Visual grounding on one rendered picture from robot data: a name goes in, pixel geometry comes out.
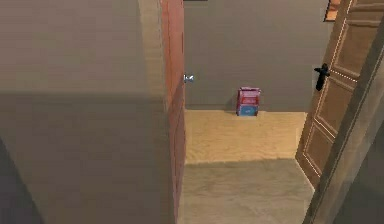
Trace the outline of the reddish brown room door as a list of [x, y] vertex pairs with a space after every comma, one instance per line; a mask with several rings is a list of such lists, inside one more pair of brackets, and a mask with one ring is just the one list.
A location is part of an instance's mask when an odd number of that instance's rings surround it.
[[172, 165], [174, 221], [178, 224], [186, 158], [183, 0], [160, 0], [167, 114]]

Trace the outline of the red and blue mailbox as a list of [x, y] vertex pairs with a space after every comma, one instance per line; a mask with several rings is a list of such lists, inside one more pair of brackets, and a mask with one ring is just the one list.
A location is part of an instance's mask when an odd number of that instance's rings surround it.
[[236, 114], [238, 116], [256, 116], [259, 110], [261, 89], [240, 87], [237, 94]]

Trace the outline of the orange framed wall picture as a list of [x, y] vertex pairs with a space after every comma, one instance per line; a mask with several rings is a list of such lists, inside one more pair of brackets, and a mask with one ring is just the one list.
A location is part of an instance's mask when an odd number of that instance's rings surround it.
[[334, 22], [341, 0], [328, 0], [327, 8], [324, 15], [324, 22]]

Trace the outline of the brown panelled room door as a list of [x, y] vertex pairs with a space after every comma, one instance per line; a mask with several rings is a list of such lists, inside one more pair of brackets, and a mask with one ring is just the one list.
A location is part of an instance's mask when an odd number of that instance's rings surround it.
[[313, 92], [295, 155], [312, 186], [323, 174], [383, 17], [384, 0], [340, 2], [323, 59], [330, 76], [321, 91]]

